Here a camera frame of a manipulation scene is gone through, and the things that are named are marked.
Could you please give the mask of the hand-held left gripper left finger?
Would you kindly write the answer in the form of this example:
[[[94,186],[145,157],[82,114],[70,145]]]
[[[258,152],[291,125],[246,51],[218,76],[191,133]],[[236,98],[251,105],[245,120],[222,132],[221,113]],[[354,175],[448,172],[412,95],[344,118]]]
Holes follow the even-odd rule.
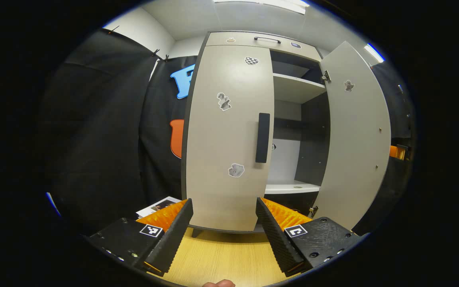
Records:
[[[157,276],[168,273],[193,216],[192,199],[144,218],[120,218],[86,240],[129,269]]]

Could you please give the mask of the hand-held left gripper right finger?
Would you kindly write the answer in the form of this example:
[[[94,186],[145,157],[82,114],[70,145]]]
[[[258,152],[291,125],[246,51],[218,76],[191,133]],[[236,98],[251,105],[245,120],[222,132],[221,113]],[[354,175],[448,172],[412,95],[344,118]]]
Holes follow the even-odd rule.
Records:
[[[262,197],[257,198],[255,214],[287,277],[328,265],[368,237],[330,218],[312,219]]]

